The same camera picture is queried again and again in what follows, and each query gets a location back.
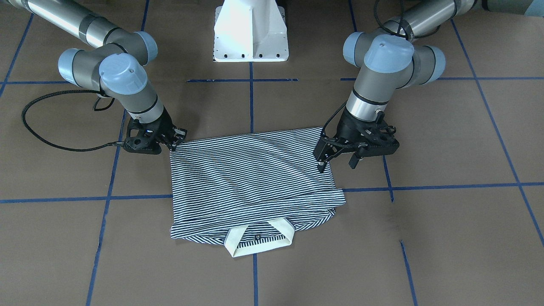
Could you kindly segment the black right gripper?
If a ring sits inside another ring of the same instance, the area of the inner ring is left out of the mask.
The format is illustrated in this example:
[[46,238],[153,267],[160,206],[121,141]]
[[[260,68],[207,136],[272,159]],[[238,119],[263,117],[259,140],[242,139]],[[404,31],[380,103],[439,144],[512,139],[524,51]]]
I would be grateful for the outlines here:
[[160,154],[161,145],[165,145],[173,152],[184,143],[187,133],[186,129],[175,127],[167,110],[163,110],[150,123],[130,119],[122,148],[129,153]]

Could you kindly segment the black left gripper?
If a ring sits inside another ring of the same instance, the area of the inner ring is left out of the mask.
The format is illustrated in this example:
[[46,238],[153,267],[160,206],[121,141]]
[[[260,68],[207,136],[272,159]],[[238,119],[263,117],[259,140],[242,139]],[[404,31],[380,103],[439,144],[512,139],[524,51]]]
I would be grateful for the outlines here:
[[330,161],[344,153],[352,153],[348,162],[351,169],[355,169],[366,157],[395,153],[400,147],[394,137],[396,128],[385,122],[385,113],[382,110],[377,111],[376,115],[375,121],[368,122],[356,118],[344,109],[334,137],[326,135],[324,125],[313,151],[318,162],[318,171],[325,172]]

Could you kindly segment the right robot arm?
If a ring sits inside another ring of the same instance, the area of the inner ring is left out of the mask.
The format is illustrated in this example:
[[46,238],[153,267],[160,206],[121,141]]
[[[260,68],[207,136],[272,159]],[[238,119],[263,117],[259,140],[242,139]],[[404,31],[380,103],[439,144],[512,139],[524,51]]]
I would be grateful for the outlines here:
[[10,0],[10,5],[40,16],[93,47],[71,48],[58,60],[64,80],[76,93],[94,93],[119,101],[130,115],[126,138],[106,143],[130,153],[157,155],[165,145],[175,151],[187,135],[176,127],[144,66],[155,60],[155,39],[144,31],[130,33],[73,0]]

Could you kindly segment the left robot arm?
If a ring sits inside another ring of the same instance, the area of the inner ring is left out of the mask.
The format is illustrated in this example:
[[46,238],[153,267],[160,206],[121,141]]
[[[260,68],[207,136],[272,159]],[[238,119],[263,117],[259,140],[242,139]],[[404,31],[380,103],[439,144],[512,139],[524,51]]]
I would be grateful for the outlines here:
[[436,33],[443,23],[474,8],[525,16],[543,16],[542,0],[422,0],[384,23],[377,13],[378,28],[371,33],[354,32],[343,46],[345,60],[359,68],[359,75],[346,102],[334,137],[321,130],[314,149],[318,170],[344,153],[356,168],[365,157],[395,153],[400,143],[396,128],[388,125],[385,110],[394,91],[425,85],[445,70],[443,52],[434,46],[414,46],[415,40]]

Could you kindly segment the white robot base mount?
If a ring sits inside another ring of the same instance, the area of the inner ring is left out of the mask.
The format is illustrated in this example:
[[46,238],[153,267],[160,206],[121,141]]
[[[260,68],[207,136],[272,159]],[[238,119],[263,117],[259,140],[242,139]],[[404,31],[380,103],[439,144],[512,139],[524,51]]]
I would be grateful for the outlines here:
[[215,9],[215,62],[285,62],[285,0],[225,0]]

